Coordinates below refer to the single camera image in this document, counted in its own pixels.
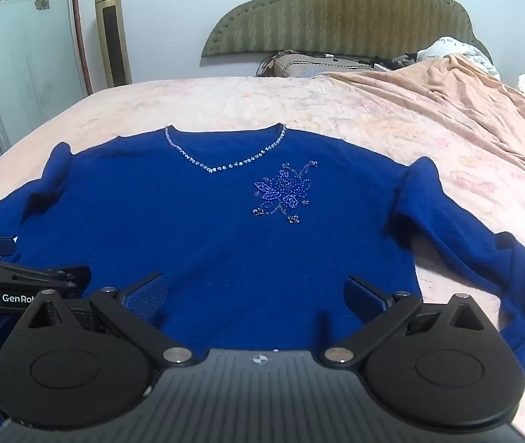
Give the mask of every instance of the gray ribbed panel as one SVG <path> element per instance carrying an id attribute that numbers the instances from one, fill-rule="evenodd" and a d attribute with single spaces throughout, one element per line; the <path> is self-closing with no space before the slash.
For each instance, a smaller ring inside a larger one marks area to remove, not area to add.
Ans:
<path id="1" fill-rule="evenodd" d="M 257 363 L 258 356 L 268 360 Z M 212 350 L 164 372 L 128 414 L 86 430 L 50 432 L 7 422 L 0 443 L 525 443 L 510 426 L 441 435 L 385 413 L 355 373 L 305 351 Z"/>

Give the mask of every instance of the bed sheet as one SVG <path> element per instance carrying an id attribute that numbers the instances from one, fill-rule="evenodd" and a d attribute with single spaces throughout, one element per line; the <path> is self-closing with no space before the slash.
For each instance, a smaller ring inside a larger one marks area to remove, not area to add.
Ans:
<path id="1" fill-rule="evenodd" d="M 0 199 L 38 178 L 60 141 L 80 152 L 168 124 L 214 131 L 278 121 L 406 165 L 430 157 L 450 197 L 495 233 L 510 231 L 525 245 L 525 99 L 458 55 L 388 73 L 153 81 L 101 91 L 2 155 Z M 413 247 L 425 301 L 468 292 L 499 325 L 498 298 L 453 274 L 425 240 Z M 514 425 L 525 435 L 525 394 Z"/>

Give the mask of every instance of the sweater's left sleeve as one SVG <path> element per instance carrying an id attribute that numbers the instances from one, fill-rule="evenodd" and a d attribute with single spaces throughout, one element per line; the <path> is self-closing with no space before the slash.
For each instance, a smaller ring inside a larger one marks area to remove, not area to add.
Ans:
<path id="1" fill-rule="evenodd" d="M 30 181 L 0 201 L 0 236 L 18 235 L 18 228 L 28 216 L 51 206 L 64 190 L 72 154 L 69 145 L 56 146 L 41 178 Z"/>
<path id="2" fill-rule="evenodd" d="M 397 191 L 390 228 L 404 238 L 420 230 L 452 270 L 500 298 L 510 321 L 501 334 L 525 369 L 525 247 L 510 233 L 492 233 L 449 198 L 429 158 L 406 169 Z"/>

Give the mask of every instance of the silver bolt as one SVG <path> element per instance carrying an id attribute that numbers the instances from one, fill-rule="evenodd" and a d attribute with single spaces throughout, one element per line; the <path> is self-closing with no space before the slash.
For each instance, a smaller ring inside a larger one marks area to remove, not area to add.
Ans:
<path id="1" fill-rule="evenodd" d="M 166 361 L 169 361 L 171 363 L 184 363 L 185 361 L 189 361 L 191 359 L 191 356 L 193 354 L 190 350 L 186 348 L 168 348 L 162 356 Z"/>
<path id="2" fill-rule="evenodd" d="M 329 361 L 334 361 L 335 363 L 346 363 L 353 359 L 355 355 L 350 350 L 346 348 L 329 348 L 324 352 L 324 356 Z"/>

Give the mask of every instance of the blue sweater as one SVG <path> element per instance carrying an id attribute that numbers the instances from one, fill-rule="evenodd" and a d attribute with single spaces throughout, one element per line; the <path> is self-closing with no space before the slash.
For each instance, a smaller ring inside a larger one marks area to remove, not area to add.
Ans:
<path id="1" fill-rule="evenodd" d="M 198 353 L 319 351 L 360 326 L 344 305 L 347 275 L 420 294 L 409 241 L 422 232 L 451 269 L 500 297 L 502 334 L 525 368 L 525 248 L 511 234 L 448 198 L 428 158 L 403 166 L 297 130 L 269 148 L 281 128 L 170 128 L 187 157 L 163 130 L 75 156 L 61 143 L 40 179 L 0 201 L 0 235 L 18 236 L 9 260 L 87 264 L 86 293 L 162 272 L 160 327 Z"/>

